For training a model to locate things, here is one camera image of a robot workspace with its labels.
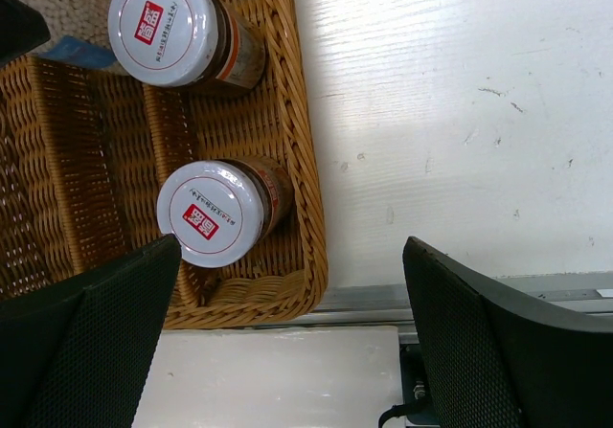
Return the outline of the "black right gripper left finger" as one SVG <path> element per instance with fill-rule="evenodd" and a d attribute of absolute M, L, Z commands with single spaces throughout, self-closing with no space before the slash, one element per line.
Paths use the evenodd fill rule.
<path fill-rule="evenodd" d="M 166 235 L 2 301 L 2 426 L 130 426 L 180 262 Z"/>

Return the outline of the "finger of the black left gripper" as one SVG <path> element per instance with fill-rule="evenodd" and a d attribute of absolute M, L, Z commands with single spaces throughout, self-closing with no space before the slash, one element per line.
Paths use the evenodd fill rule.
<path fill-rule="evenodd" d="M 19 0 L 1 0 L 0 62 L 4 67 L 51 38 L 42 14 Z"/>

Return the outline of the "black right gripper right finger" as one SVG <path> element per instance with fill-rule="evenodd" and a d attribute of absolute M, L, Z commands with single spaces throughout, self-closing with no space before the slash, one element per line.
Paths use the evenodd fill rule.
<path fill-rule="evenodd" d="M 611 319 L 525 294 L 416 237 L 402 262 L 442 427 L 611 426 Z"/>

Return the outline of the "silver-lid salt shaker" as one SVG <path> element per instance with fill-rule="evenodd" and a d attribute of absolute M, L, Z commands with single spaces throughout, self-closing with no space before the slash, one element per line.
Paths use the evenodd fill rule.
<path fill-rule="evenodd" d="M 109 43 L 111 0 L 19 0 L 42 14 L 50 32 L 37 56 L 91 70 L 123 75 Z"/>

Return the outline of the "white-lid spice jar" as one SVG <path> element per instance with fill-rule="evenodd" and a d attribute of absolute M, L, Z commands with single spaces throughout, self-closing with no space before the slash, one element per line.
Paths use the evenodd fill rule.
<path fill-rule="evenodd" d="M 207 91 L 253 89 L 264 73 L 264 41 L 220 0 L 111 0 L 112 51 L 137 80 Z"/>
<path fill-rule="evenodd" d="M 157 222 L 180 243 L 182 259 L 220 268 L 243 258 L 291 208 L 285 169 L 268 157 L 196 161 L 175 170 L 157 198 Z"/>

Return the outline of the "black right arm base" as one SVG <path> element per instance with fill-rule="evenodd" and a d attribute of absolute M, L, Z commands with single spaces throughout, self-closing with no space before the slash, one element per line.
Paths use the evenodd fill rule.
<path fill-rule="evenodd" d="M 378 427 L 391 427 L 393 421 L 402 427 L 439 427 L 440 422 L 426 376 L 421 346 L 408 344 L 400 347 L 400 376 L 402 402 L 381 414 Z"/>

